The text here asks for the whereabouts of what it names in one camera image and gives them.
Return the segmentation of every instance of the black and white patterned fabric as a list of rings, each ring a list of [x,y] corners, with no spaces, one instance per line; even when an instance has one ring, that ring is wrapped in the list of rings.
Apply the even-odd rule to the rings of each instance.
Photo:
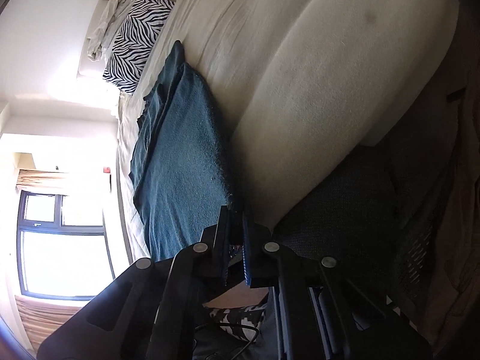
[[[167,21],[170,0],[135,0],[114,39],[103,79],[132,95],[155,41]]]
[[[265,318],[265,310],[267,308],[267,298],[265,298],[257,306],[239,307],[237,309],[209,309],[210,317],[214,322],[219,323],[237,323],[260,329]],[[220,326],[228,334],[242,341],[250,341],[255,331],[244,329],[242,327]]]

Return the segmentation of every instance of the fitted sheet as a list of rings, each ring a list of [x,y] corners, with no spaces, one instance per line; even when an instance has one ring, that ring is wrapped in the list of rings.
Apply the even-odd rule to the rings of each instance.
[[[457,14],[457,0],[177,0],[135,94],[119,102],[134,257],[148,255],[128,178],[136,119],[176,40],[218,102],[255,220],[273,228],[400,119],[445,56]]]

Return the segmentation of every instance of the silver bolt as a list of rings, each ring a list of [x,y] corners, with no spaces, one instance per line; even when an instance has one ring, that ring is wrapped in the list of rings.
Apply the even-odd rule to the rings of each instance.
[[[322,258],[322,265],[325,268],[333,268],[334,266],[337,265],[337,260],[334,259],[333,257],[323,257]]]
[[[264,248],[266,251],[274,252],[280,249],[280,245],[276,242],[267,242]]]
[[[197,253],[203,253],[204,251],[208,250],[208,245],[204,244],[203,242],[199,242],[193,246],[193,250]]]
[[[150,259],[147,259],[147,258],[139,259],[135,263],[135,266],[138,269],[147,269],[150,265],[152,265],[152,262],[150,261]]]

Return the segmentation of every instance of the window pane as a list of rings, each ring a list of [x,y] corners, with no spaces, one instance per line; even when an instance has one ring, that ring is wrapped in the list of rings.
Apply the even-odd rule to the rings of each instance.
[[[102,205],[94,197],[64,196],[61,213],[66,226],[103,226]]]
[[[112,282],[103,235],[22,232],[25,289],[44,295],[95,296]]]
[[[55,215],[55,196],[27,195],[25,200],[25,219],[29,221],[53,222]]]

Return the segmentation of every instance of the window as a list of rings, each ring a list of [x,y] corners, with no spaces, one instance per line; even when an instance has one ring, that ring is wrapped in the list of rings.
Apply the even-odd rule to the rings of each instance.
[[[90,300],[115,278],[101,202],[22,191],[17,262],[23,295]]]

